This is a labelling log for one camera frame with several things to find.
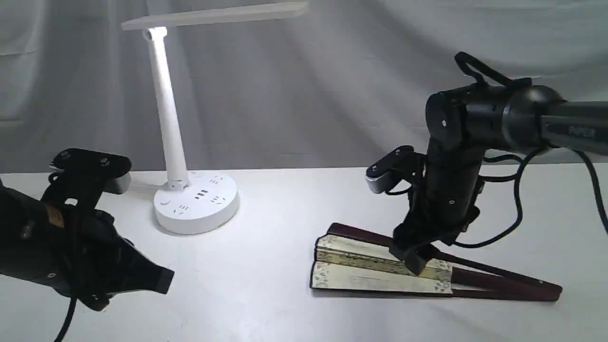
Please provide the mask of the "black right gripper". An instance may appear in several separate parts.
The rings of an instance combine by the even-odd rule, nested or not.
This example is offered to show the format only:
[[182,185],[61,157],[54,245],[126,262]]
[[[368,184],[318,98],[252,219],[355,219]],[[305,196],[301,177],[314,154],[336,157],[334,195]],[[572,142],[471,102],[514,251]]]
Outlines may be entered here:
[[453,245],[479,215],[477,206],[462,199],[411,199],[404,220],[393,230],[389,253],[419,276],[439,254],[430,243]]

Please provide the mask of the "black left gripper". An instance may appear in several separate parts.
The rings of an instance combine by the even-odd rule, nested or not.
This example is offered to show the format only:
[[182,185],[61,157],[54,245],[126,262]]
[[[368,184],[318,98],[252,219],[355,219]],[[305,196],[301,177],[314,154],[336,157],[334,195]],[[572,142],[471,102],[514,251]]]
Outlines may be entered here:
[[130,240],[120,236],[107,212],[45,213],[53,233],[45,285],[57,294],[100,312],[119,294],[169,292],[175,272],[143,258]]

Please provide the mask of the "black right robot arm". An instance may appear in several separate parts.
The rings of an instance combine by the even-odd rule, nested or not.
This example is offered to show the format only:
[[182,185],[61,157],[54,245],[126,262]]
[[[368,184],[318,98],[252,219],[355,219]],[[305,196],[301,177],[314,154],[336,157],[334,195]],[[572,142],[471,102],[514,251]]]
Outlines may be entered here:
[[408,214],[389,247],[415,275],[434,257],[433,242],[456,243],[477,218],[479,172],[488,150],[525,156],[515,176],[515,197],[523,169],[539,154],[568,149],[587,164],[587,153],[607,154],[607,102],[567,101],[542,85],[439,92],[428,98],[426,121],[426,157],[415,168]]

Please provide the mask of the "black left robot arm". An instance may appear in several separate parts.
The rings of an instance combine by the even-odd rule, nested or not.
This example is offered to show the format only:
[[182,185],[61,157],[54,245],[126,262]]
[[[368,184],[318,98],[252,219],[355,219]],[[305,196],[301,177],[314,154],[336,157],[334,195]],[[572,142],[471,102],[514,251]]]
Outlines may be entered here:
[[104,210],[44,203],[1,187],[1,274],[102,311],[117,294],[167,294],[173,270],[120,236]]

